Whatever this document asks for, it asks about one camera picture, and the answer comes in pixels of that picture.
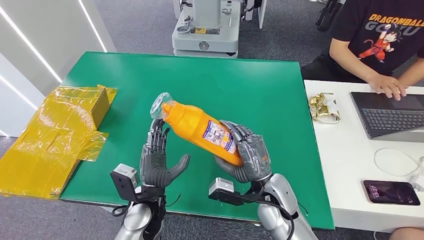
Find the man's hand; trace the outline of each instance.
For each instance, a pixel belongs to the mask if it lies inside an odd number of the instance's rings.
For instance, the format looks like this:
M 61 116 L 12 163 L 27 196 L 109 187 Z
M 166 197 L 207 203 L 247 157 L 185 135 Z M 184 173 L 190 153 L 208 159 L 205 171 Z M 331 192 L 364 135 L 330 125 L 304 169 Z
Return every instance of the man's hand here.
M 397 101 L 401 100 L 401 95 L 405 97 L 407 92 L 402 83 L 400 83 L 396 78 L 391 76 L 385 76 L 381 74 L 373 74 L 372 76 L 365 79 L 365 81 L 375 90 L 377 94 L 385 93 L 388 98 L 392 98 Z

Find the orange bottle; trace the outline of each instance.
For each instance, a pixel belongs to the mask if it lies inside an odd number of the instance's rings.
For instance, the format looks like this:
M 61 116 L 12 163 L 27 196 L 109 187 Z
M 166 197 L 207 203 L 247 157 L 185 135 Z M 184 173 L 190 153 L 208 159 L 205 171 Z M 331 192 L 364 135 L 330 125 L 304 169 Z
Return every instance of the orange bottle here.
M 169 93 L 163 92 L 151 106 L 150 116 L 153 119 L 163 119 L 180 138 L 232 165 L 242 165 L 231 133 L 202 109 L 178 103 Z

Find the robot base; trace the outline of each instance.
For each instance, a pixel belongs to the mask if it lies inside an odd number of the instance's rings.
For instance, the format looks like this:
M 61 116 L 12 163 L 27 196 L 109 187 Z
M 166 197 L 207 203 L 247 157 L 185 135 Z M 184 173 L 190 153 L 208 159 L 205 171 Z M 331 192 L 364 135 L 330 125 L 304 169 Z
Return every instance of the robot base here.
M 185 57 L 202 57 L 202 58 L 225 58 L 225 59 L 236 59 L 239 55 L 239 51 L 236 53 L 228 54 L 226 52 L 218 51 L 191 51 L 191 50 L 173 50 L 175 56 Z
M 237 1 L 220 2 L 220 26 L 192 26 L 190 32 L 181 34 L 178 28 L 185 25 L 185 19 L 193 17 L 193 7 L 184 7 L 178 23 L 172 34 L 172 46 L 176 56 L 236 58 L 239 49 L 240 11 L 241 5 Z

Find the white wall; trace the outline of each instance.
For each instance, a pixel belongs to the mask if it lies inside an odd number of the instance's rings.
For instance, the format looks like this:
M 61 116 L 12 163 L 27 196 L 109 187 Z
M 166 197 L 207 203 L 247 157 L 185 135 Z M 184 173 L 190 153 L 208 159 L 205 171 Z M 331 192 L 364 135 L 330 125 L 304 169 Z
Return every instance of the white wall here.
M 115 46 L 92 0 L 0 0 L 0 7 L 63 80 L 86 51 Z M 38 106 L 60 83 L 0 14 L 0 76 Z M 35 109 L 0 80 L 0 130 L 18 136 Z
M 44 95 L 0 53 L 0 130 L 9 136 L 19 136 L 43 99 Z
M 115 46 L 92 0 L 83 0 L 108 52 Z M 47 63 L 64 79 L 86 51 L 103 52 L 78 0 L 0 0 L 7 13 Z M 59 85 L 6 20 L 0 16 L 2 53 L 41 93 Z

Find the green table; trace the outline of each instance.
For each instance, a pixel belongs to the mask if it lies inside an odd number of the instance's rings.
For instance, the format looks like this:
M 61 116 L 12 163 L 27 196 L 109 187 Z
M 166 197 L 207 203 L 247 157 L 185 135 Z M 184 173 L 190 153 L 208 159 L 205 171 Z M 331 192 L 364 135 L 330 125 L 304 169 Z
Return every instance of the green table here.
M 297 62 L 86 52 L 62 86 L 97 84 L 118 92 L 99 131 L 109 133 L 96 162 L 82 162 L 60 199 L 104 206 L 123 205 L 109 173 L 123 163 L 139 168 L 152 119 L 150 107 L 162 92 L 195 105 L 216 119 L 231 120 L 262 134 L 274 173 L 290 182 L 312 227 L 334 229 L 320 157 Z M 190 154 L 188 169 L 166 188 L 180 199 L 169 212 L 257 221 L 256 203 L 233 206 L 208 198 L 216 177 L 234 181 L 212 155 L 171 131 L 166 152 L 173 166 Z M 234 183 L 244 193 L 249 184 Z

